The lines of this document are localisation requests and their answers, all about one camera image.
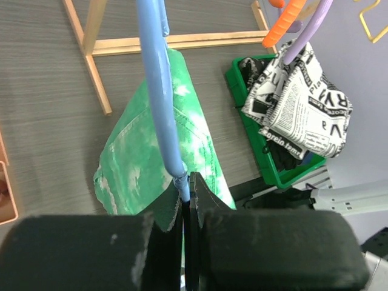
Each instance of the green object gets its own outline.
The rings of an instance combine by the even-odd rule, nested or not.
[[[255,59],[273,59],[275,55],[254,56]],[[230,91],[236,101],[237,107],[242,107],[248,97],[247,87],[244,83],[238,68],[238,62],[243,58],[237,58],[232,62],[232,68],[226,73],[226,79],[229,84]],[[299,180],[304,175],[317,169],[323,165],[326,161],[325,158],[314,155],[311,162],[304,166],[298,166],[293,170],[283,170],[278,172],[275,163],[273,162],[270,153],[263,153],[263,147],[267,144],[266,138],[258,133],[260,125],[247,117],[239,109],[242,123],[247,131],[250,144],[252,145],[253,152],[256,157],[257,164],[259,166],[261,175],[264,181],[268,185],[276,185],[278,188],[284,189],[296,180]]]
[[[182,160],[189,173],[200,172],[210,190],[235,209],[183,55],[172,49],[168,54]],[[94,175],[96,196],[109,214],[135,215],[162,194],[171,180],[159,151],[143,81],[101,153]]]

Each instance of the green basket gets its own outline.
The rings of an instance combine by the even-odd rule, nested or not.
[[[255,59],[272,59],[275,55],[254,56]],[[229,89],[236,101],[237,107],[242,107],[248,97],[248,91],[244,83],[238,68],[238,62],[244,58],[237,58],[232,62],[232,68],[226,73],[226,80],[229,85]],[[260,125],[248,118],[241,109],[238,109],[241,115],[242,123],[247,131],[250,144],[252,145],[253,152],[256,157],[257,164],[259,166],[261,175],[264,181],[268,185],[276,185],[278,188],[284,189],[296,180],[299,180],[304,175],[314,171],[318,167],[322,166],[326,159],[314,155],[311,162],[304,166],[298,166],[293,170],[283,170],[278,172],[273,162],[272,155],[270,153],[263,153],[263,147],[266,146],[267,141],[265,137],[258,133]]]

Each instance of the wooden leg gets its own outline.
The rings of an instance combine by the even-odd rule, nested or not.
[[[84,39],[82,41],[85,55],[91,55],[95,48],[107,1],[108,0],[90,0],[89,2]]]
[[[259,26],[259,29],[260,30],[269,30],[266,19],[264,18],[263,11],[261,10],[261,7],[259,5],[259,1],[255,0],[252,3],[251,8],[252,8],[253,15],[255,16],[257,25]],[[276,49],[275,46],[273,46],[273,47],[268,48],[268,52],[269,53],[277,53],[278,50]]]
[[[63,0],[63,2],[65,5],[65,8],[66,8],[66,12],[67,12],[67,15],[69,17],[70,23],[72,24],[74,34],[75,34],[75,37],[77,39],[79,48],[80,48],[81,53],[85,59],[85,63],[86,63],[86,66],[88,68],[89,75],[90,75],[92,82],[93,82],[93,85],[96,89],[97,96],[98,96],[99,102],[100,102],[101,107],[102,107],[102,111],[104,112],[105,115],[110,115],[112,113],[112,108],[109,104],[109,100],[108,100],[107,94],[105,92],[104,86],[102,84],[101,78],[99,76],[99,73],[98,73],[96,64],[94,62],[93,56],[86,55],[84,53],[84,48],[83,48],[83,44],[82,44],[82,42],[84,40],[84,32],[82,30],[81,23],[79,22],[77,12],[75,11],[72,0]]]

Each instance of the green garment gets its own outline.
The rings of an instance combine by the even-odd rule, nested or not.
[[[211,191],[235,209],[183,55],[172,49],[168,54],[182,160],[189,173],[200,172]],[[94,175],[96,196],[109,214],[135,215],[162,194],[171,180],[159,151],[143,81],[101,153]]]

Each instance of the blue hanger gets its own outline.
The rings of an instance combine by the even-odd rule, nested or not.
[[[156,137],[167,172],[184,202],[190,201],[187,169],[179,151],[172,102],[170,61],[167,54],[169,35],[164,0],[136,0],[141,55],[150,96],[150,107]]]

